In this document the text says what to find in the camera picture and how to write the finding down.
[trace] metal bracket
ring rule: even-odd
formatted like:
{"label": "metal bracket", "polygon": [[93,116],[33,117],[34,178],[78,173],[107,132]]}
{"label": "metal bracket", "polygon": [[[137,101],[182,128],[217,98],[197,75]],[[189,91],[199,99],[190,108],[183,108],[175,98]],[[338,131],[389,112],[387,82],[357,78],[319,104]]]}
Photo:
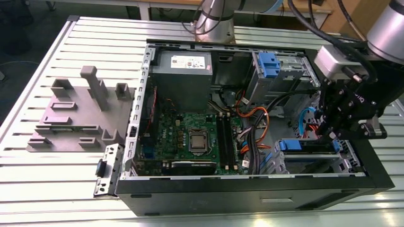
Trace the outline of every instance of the metal bracket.
{"label": "metal bracket", "polygon": [[106,147],[105,157],[97,167],[99,178],[95,185],[95,197],[117,197],[115,188],[119,180],[123,151],[123,146],[118,143]]}

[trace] metal work surface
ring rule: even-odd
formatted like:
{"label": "metal work surface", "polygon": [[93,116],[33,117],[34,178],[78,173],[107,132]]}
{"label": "metal work surface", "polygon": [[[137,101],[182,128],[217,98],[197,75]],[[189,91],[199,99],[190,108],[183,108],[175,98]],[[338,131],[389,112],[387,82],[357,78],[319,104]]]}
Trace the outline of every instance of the metal work surface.
{"label": "metal work surface", "polygon": [[[326,211],[246,215],[137,218],[119,199],[94,199],[95,169],[105,151],[35,152],[26,150],[54,95],[55,79],[81,78],[83,65],[95,65],[106,85],[139,85],[146,39],[193,40],[178,23],[83,17],[67,22],[38,71],[0,128],[0,223],[57,226],[404,226],[404,111],[390,106],[381,122],[390,133],[371,143],[397,187],[362,196]],[[239,44],[319,49],[326,44],[314,34],[237,27]]]}

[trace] blue tab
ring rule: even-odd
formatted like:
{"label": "blue tab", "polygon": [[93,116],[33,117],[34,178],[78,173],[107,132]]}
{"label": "blue tab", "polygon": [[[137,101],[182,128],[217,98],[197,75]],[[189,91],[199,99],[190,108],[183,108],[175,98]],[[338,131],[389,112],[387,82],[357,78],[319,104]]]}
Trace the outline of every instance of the blue tab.
{"label": "blue tab", "polygon": [[302,150],[302,145],[299,140],[283,140],[289,150]]}
{"label": "blue tab", "polygon": [[259,53],[259,64],[266,78],[277,78],[281,72],[281,61],[274,53]]}
{"label": "blue tab", "polygon": [[281,150],[286,150],[286,142],[282,140],[279,141]]}
{"label": "blue tab", "polygon": [[341,143],[337,140],[334,140],[334,149],[337,153],[342,151]]}
{"label": "blue tab", "polygon": [[266,159],[263,160],[262,164],[261,164],[261,169],[265,168],[267,162],[270,161],[270,159],[273,158],[273,152],[267,155]]}

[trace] blue plastic clip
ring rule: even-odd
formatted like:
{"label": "blue plastic clip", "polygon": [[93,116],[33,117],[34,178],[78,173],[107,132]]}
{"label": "blue plastic clip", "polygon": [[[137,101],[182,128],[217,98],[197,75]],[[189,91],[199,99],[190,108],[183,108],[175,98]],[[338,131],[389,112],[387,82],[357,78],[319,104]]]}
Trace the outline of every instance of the blue plastic clip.
{"label": "blue plastic clip", "polygon": [[277,78],[281,72],[281,61],[274,53],[259,53],[259,64],[266,78]]}

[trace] orange wire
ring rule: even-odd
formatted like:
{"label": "orange wire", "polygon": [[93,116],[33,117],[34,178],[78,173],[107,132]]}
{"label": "orange wire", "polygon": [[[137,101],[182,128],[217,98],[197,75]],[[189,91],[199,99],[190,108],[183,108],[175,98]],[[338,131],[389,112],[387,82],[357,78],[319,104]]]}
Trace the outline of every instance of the orange wire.
{"label": "orange wire", "polygon": [[[263,144],[258,145],[258,147],[262,148],[262,149],[271,149],[271,146],[267,146],[267,145],[263,145]],[[246,145],[246,146],[243,147],[243,149],[241,150],[241,154],[245,154],[247,151],[250,151],[250,148],[249,148],[249,146]]]}
{"label": "orange wire", "polygon": [[241,102],[242,102],[242,99],[243,99],[245,95],[246,95],[246,91],[243,91],[242,98],[239,99],[239,101],[238,101],[238,103],[237,103],[237,111],[238,111],[238,114],[239,114],[242,117],[251,117],[251,116],[255,114],[255,112],[258,112],[259,110],[263,110],[263,111],[266,112],[266,116],[267,116],[267,126],[266,126],[266,130],[265,130],[265,132],[263,132],[262,137],[257,140],[257,142],[261,143],[261,142],[265,140],[265,138],[266,138],[266,135],[267,135],[267,132],[269,132],[269,128],[270,128],[270,115],[269,115],[267,109],[266,109],[265,107],[262,107],[262,106],[254,108],[254,109],[251,110],[251,112],[247,113],[247,114],[243,114],[243,113],[241,112],[239,104],[241,104]]}

